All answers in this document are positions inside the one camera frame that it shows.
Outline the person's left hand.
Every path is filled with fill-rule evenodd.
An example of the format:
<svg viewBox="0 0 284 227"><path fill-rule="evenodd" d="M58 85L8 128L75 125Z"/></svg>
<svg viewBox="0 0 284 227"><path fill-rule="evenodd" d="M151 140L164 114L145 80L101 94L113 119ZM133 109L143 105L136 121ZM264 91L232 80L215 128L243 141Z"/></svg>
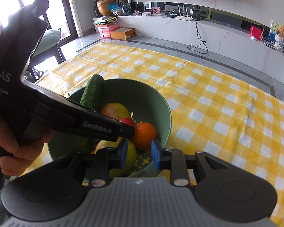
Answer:
<svg viewBox="0 0 284 227"><path fill-rule="evenodd" d="M0 117L0 146L12 156L0 157L4 175L20 176L41 154L45 143L51 141L54 131L45 129L41 136L28 145L19 145L7 123Z"/></svg>

